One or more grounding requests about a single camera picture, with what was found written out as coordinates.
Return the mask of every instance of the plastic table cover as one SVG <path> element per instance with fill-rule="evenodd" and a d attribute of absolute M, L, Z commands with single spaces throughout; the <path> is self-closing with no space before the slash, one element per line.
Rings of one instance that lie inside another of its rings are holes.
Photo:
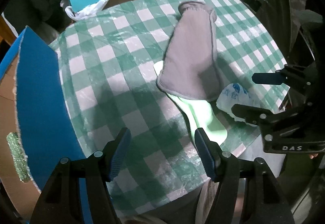
<path fill-rule="evenodd" d="M 153 64 L 163 59 L 187 0 L 136 0 L 69 26 L 50 46 L 57 52 L 69 116 L 86 156 L 126 126 L 132 141 L 122 169 L 108 183 L 118 216 L 164 205 L 206 181 L 186 118 L 156 86 Z M 199 0 L 215 8 L 220 69 L 225 84 L 240 83 L 262 107 L 277 112 L 286 85 L 256 85 L 255 72 L 283 68 L 267 30 L 240 0 Z M 214 108 L 228 132 L 223 150 L 239 156 L 260 134 Z"/>

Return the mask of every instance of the light green cloth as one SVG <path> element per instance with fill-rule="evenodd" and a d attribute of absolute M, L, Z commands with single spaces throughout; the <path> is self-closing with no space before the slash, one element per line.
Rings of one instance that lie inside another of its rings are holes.
<path fill-rule="evenodd" d="M 153 65 L 156 75 L 160 74 L 164 65 L 163 61 L 159 61 Z M 227 138 L 227 130 L 216 118 L 211 105 L 205 100 L 188 100 L 166 93 L 175 104 L 186 114 L 191 129 L 192 140 L 197 128 L 203 128 L 210 141 L 215 141 L 221 145 Z"/>

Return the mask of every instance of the plastic bag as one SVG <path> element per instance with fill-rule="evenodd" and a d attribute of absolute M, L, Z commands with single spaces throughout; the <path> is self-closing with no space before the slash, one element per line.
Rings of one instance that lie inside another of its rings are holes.
<path fill-rule="evenodd" d="M 256 95 L 248 93 L 248 91 L 240 84 L 232 83 L 222 90 L 219 98 L 217 99 L 217 107 L 218 109 L 227 112 L 230 117 L 235 119 L 235 121 L 245 122 L 245 119 L 233 115 L 231 108 L 235 104 L 242 104 L 258 108 L 261 107 L 260 101 Z"/>
<path fill-rule="evenodd" d="M 60 6 L 64 9 L 67 16 L 77 22 L 95 16 L 97 12 L 100 12 L 105 7 L 108 1 L 109 0 L 100 0 L 97 3 L 86 6 L 76 13 L 73 12 L 69 0 L 61 0 Z"/>

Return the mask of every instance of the towel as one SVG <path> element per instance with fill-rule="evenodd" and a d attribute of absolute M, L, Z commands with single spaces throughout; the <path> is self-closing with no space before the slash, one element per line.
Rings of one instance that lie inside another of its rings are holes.
<path fill-rule="evenodd" d="M 159 76 L 163 69 L 163 61 L 153 65 Z M 192 141 L 195 144 L 195 130 L 203 128 L 210 141 L 221 145 L 227 138 L 227 130 L 215 116 L 210 103 L 205 100 L 188 100 L 167 93 L 167 96 L 186 114 L 190 123 Z"/>
<path fill-rule="evenodd" d="M 214 9 L 199 1 L 178 6 L 182 15 L 167 48 L 158 87 L 189 100 L 216 100 L 222 85 L 215 66 L 217 45 Z"/>

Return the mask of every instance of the green checkered tablecloth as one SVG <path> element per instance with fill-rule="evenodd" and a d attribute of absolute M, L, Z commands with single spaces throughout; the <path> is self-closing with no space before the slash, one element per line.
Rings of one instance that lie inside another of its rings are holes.
<path fill-rule="evenodd" d="M 122 127 L 132 142 L 119 175 L 108 184 L 119 216 L 139 214 L 200 186 L 207 176 L 187 120 L 158 90 L 153 64 L 163 59 L 187 0 L 136 0 L 69 26 L 52 44 L 76 136 L 86 156 Z M 217 65 L 225 84 L 238 82 L 276 112 L 288 87 L 255 85 L 254 72 L 286 63 L 263 25 L 239 0 L 200 0 L 215 8 Z M 223 150 L 242 153 L 259 129 L 235 122 L 215 107 L 228 131 Z"/>

